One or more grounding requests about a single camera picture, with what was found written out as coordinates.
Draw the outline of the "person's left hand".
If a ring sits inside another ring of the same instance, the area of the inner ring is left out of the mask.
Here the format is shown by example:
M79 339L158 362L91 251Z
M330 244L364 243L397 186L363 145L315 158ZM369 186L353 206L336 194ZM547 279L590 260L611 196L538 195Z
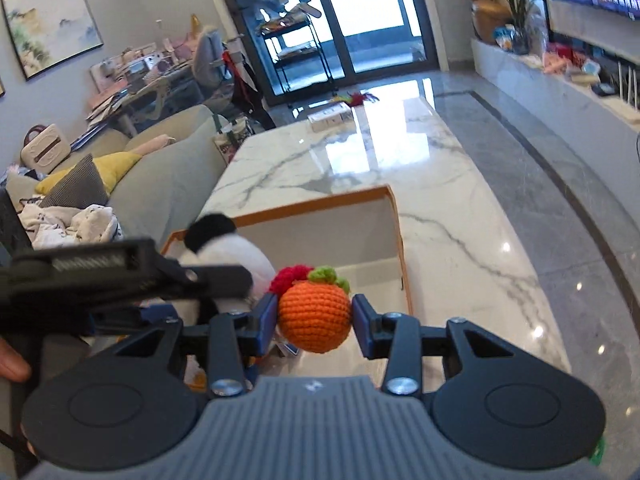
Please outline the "person's left hand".
M3 338L0 339L0 376L10 382L26 382L32 369Z

